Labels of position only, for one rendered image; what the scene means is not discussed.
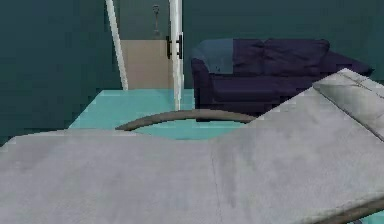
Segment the grey pillow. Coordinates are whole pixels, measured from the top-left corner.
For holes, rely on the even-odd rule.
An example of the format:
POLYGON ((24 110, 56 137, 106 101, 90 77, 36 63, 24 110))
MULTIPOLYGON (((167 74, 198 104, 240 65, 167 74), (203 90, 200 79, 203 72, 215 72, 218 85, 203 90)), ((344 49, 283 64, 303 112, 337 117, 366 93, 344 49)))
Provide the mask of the grey pillow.
POLYGON ((344 68, 313 88, 384 142, 384 86, 344 68))

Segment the white room door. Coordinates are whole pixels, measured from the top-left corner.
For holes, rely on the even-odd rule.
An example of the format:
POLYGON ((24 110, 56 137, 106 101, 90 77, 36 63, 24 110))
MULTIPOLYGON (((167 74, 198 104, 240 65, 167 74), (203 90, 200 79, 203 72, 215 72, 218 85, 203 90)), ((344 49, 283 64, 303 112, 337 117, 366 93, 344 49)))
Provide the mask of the white room door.
POLYGON ((179 59, 178 44, 176 40, 182 31, 182 0, 169 0, 170 13, 170 35, 172 48, 172 75, 174 88, 174 107, 175 110, 181 109, 182 89, 184 87, 183 59, 179 59))

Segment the dark blue sofa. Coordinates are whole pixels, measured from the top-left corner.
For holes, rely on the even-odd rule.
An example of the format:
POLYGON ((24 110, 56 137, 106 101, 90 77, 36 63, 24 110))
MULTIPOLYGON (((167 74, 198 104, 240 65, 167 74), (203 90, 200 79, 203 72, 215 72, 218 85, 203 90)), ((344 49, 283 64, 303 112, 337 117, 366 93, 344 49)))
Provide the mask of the dark blue sofa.
POLYGON ((191 54, 195 107, 260 116, 344 68, 374 68, 324 39, 211 39, 191 54))

